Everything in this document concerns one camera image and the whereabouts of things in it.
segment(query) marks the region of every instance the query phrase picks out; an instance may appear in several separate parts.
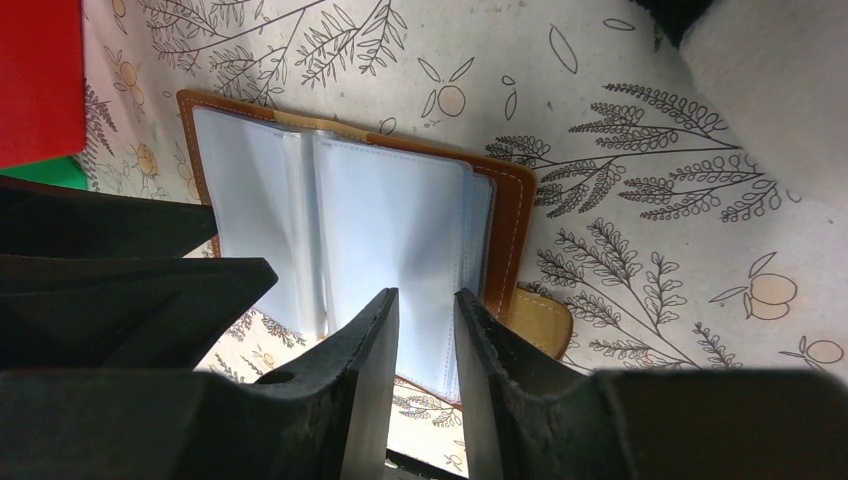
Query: green object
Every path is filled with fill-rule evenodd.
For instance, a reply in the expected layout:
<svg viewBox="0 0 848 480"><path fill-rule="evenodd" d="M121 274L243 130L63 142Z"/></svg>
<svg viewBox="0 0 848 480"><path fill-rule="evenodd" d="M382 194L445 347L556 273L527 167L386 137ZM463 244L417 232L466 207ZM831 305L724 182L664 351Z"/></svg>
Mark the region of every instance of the green object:
<svg viewBox="0 0 848 480"><path fill-rule="evenodd" d="M87 186L85 174L71 157L2 169L0 175L77 190L85 190Z"/></svg>

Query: black fabric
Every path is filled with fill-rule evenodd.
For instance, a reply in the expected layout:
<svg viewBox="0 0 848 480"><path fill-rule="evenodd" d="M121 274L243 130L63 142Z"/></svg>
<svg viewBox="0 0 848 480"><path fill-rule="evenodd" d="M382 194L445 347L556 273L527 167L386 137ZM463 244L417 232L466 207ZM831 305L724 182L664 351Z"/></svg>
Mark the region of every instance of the black fabric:
<svg viewBox="0 0 848 480"><path fill-rule="evenodd" d="M630 0L645 7L657 22L674 48L680 48L683 35L704 12L713 0Z"/></svg>

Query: wallet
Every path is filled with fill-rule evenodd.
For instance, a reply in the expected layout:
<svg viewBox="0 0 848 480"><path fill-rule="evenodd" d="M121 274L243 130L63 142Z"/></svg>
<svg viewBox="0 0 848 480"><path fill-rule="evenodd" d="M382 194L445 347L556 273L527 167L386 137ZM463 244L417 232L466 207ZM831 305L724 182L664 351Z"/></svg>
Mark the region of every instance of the wallet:
<svg viewBox="0 0 848 480"><path fill-rule="evenodd" d="M399 287L397 374L451 403L455 291L564 351L567 310L516 287L536 188L526 167L205 92L177 99L215 255L264 257L280 278L258 310L321 337Z"/></svg>

